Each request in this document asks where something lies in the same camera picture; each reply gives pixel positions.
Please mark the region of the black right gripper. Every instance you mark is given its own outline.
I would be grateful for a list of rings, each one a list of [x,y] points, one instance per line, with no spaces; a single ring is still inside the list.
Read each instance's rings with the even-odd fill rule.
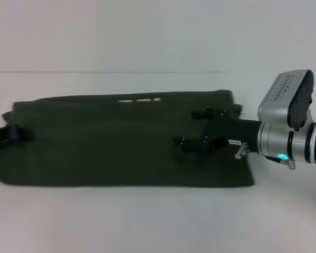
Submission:
[[[219,110],[207,106],[203,110],[191,111],[194,120],[207,120],[202,138],[172,136],[172,142],[183,152],[210,153],[229,145],[229,141],[246,143],[248,150],[258,153],[258,132],[260,121],[232,119],[229,110]]]

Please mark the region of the dark green t-shirt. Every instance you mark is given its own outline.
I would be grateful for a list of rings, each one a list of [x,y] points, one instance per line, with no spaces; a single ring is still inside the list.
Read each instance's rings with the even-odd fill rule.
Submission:
[[[242,107],[228,90],[59,96],[15,102],[8,125],[34,140],[0,150],[0,182],[15,186],[164,186],[238,188],[254,184],[237,148],[183,152],[172,136],[199,138],[206,125],[191,111]]]

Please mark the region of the silver right wrist connector plug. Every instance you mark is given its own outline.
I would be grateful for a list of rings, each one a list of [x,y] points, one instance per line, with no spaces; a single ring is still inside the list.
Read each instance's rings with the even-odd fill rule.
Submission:
[[[237,153],[235,154],[235,158],[240,160],[244,155],[250,152],[249,146],[246,142],[242,142]]]

